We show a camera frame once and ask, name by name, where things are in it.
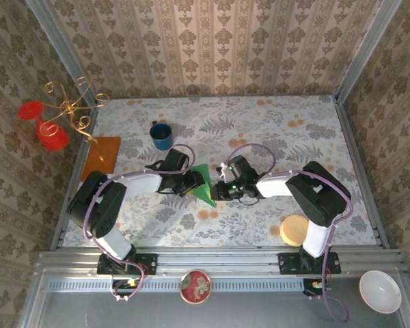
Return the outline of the green paper sheet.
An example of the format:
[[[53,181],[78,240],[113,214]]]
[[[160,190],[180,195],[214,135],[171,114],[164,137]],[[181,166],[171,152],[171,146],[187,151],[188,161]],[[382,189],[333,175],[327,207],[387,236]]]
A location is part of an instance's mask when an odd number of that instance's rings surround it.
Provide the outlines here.
[[[199,182],[197,186],[194,188],[194,196],[200,199],[203,202],[211,205],[213,208],[216,208],[216,202],[211,202],[208,197],[208,190],[211,190],[211,178],[209,167],[207,164],[196,165],[191,168],[191,171],[194,174],[199,174],[201,177],[199,178]]]

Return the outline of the floral patterned table cover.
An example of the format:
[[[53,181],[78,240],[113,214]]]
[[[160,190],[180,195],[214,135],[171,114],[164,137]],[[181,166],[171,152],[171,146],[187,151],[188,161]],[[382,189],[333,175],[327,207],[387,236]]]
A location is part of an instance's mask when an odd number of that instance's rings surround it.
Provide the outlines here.
[[[178,149],[207,164],[213,182],[231,152],[260,173],[319,162],[350,191],[354,206],[353,215],[338,225],[333,244],[376,243],[332,96],[112,100],[98,112],[94,133],[121,138],[117,174],[165,157],[151,140],[153,121],[171,126]],[[282,221],[301,213],[292,197],[259,202],[245,197],[216,205],[193,195],[142,194],[123,202],[116,225],[138,247],[278,246]]]

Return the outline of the blue enamel mug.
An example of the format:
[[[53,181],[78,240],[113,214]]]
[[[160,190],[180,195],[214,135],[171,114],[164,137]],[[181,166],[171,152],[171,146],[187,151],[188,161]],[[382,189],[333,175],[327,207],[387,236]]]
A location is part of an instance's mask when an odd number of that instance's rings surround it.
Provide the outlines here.
[[[167,123],[153,121],[149,134],[157,150],[169,150],[174,144],[172,128]]]

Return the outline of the round cork coaster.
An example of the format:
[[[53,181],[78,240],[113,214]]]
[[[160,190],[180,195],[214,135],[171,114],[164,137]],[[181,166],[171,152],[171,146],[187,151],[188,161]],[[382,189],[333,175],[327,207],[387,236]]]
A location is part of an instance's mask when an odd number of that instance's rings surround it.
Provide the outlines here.
[[[301,215],[290,215],[283,220],[279,230],[287,245],[300,247],[308,232],[308,220]]]

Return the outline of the red floral bowl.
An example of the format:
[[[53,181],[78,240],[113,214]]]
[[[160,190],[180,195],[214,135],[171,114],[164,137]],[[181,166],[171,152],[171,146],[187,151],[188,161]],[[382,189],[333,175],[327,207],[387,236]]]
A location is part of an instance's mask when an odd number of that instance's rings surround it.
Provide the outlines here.
[[[180,281],[180,296],[191,305],[205,302],[211,295],[212,284],[209,276],[199,269],[185,273]]]

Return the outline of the small controller circuit board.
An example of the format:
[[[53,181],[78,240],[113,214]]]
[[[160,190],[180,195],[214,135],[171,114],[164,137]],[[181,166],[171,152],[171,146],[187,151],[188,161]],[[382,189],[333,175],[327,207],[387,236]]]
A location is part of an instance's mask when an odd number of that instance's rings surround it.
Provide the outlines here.
[[[114,279],[112,281],[111,291],[115,295],[128,295],[137,289],[139,283],[139,278]]]
[[[303,294],[307,297],[320,297],[323,294],[321,279],[303,279]]]

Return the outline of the red plastic goblet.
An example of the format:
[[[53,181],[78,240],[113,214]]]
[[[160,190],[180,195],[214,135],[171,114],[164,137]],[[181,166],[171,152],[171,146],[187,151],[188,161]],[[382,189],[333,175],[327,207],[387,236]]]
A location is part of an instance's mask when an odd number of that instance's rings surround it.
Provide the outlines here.
[[[44,147],[51,151],[59,151],[68,145],[69,136],[63,128],[53,121],[43,120],[41,114],[44,105],[40,101],[29,101],[18,110],[18,116],[24,121],[36,121],[36,135]]]

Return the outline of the white bowl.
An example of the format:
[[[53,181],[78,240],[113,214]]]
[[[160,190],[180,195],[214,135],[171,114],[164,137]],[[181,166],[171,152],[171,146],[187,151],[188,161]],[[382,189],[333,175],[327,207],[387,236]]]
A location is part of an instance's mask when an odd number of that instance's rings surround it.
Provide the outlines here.
[[[398,284],[382,271],[365,272],[359,281],[359,292],[366,305],[381,314],[394,313],[402,303]]]

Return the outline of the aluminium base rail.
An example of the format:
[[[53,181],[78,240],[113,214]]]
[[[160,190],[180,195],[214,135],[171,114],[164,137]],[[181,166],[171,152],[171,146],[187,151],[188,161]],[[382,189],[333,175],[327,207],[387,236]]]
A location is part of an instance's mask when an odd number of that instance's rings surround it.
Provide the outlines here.
[[[407,265],[397,249],[373,246],[334,245],[345,277],[370,270],[406,273]],[[139,254],[157,254],[158,277],[175,277],[201,269],[212,277],[275,277],[278,255],[298,252],[291,247],[142,247]],[[39,255],[37,271],[61,273],[65,277],[95,276],[100,250],[96,247],[63,247]]]

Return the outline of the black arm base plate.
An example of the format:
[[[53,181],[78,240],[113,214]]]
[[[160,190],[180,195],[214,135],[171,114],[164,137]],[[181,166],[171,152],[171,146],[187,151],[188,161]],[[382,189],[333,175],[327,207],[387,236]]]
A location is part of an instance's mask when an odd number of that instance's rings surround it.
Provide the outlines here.
[[[156,275],[157,254],[135,254],[132,257],[129,256],[126,260],[139,265],[145,275]],[[139,269],[135,266],[117,263],[106,254],[99,257],[96,272],[98,275],[140,275]]]
[[[309,254],[290,252],[280,253],[277,257],[281,275],[320,275],[322,273],[324,256],[313,258]],[[328,254],[326,268],[331,274],[341,274],[340,260],[336,252]]]

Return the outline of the aluminium side rail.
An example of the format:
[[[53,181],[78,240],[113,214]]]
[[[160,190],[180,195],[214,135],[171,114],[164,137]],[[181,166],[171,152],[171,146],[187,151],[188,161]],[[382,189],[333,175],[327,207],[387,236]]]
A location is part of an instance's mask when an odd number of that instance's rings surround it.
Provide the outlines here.
[[[83,173],[83,167],[85,165],[86,156],[91,146],[91,142],[94,137],[92,136],[98,110],[96,108],[88,107],[83,108],[82,105],[75,105],[71,109],[70,124],[72,130],[80,137],[79,147],[77,148],[76,156],[72,159],[72,173],[68,183],[68,188],[64,196],[64,201],[61,206],[61,211],[57,220],[57,227],[53,235],[50,251],[55,251],[62,245],[63,235],[66,233],[68,227],[68,214],[67,207],[70,199],[72,199],[77,192],[78,184]]]
[[[359,188],[361,191],[362,200],[364,201],[369,220],[372,224],[372,230],[374,231],[374,235],[376,235],[377,242],[382,248],[390,249],[390,243],[387,238],[387,234],[385,233],[385,229],[383,227],[383,222],[379,215],[379,211],[377,208],[377,204],[375,202],[372,189],[370,188],[370,181],[366,175],[366,171],[364,169],[364,165],[359,153],[359,149],[357,143],[354,138],[354,134],[351,128],[351,124],[349,119],[346,115],[345,108],[343,104],[333,97],[334,105],[336,108],[336,113],[340,122],[340,126],[342,129],[342,133],[344,135],[348,152],[351,157],[351,161],[353,163],[353,168],[355,171],[356,179],[359,183]]]

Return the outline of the aluminium frame post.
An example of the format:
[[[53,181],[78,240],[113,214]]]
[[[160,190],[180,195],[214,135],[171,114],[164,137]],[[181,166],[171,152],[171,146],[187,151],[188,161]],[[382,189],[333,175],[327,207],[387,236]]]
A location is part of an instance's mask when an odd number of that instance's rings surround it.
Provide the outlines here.
[[[25,2],[34,13],[71,78],[76,81],[79,77],[88,77],[72,48],[72,42],[66,39],[65,30],[59,26],[59,19],[54,17],[49,2],[47,0],[25,0]]]
[[[359,50],[351,61],[337,92],[336,100],[344,104],[359,76],[362,74],[370,56],[373,54],[387,26],[393,19],[400,7],[402,0],[382,0],[365,36],[363,37]]]

